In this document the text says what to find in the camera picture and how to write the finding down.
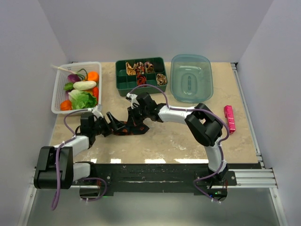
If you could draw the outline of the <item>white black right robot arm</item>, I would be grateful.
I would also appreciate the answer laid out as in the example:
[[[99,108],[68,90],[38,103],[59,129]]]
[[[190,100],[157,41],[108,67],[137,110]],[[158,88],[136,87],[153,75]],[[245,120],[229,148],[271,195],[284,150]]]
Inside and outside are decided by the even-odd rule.
[[[226,180],[227,163],[221,150],[221,136],[224,123],[205,104],[195,107],[174,107],[168,103],[157,104],[148,93],[128,93],[131,102],[128,108],[127,126],[141,127],[146,118],[157,122],[174,122],[187,125],[196,141],[201,144],[208,157],[210,181],[220,185]]]

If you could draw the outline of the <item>black orange floral tie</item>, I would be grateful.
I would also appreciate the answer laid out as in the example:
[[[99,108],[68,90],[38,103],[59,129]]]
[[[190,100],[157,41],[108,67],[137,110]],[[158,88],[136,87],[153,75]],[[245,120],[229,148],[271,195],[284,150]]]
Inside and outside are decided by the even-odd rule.
[[[143,125],[140,126],[135,126],[135,127],[128,127],[127,126],[127,121],[121,121],[125,124],[125,127],[122,131],[120,132],[114,132],[114,135],[116,136],[131,136],[131,135],[143,135],[145,134],[148,130],[149,127],[143,123]]]

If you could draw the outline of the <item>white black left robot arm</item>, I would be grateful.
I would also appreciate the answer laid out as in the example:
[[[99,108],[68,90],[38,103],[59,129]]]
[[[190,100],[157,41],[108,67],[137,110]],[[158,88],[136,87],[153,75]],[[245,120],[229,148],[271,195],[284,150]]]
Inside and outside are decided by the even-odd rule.
[[[94,184],[97,172],[91,169],[91,164],[74,163],[73,157],[91,148],[97,136],[106,137],[124,129],[124,121],[117,120],[110,112],[107,116],[109,122],[93,112],[82,113],[80,125],[69,140],[59,145],[42,147],[35,168],[34,186],[37,189],[69,189],[79,179],[87,185]]]

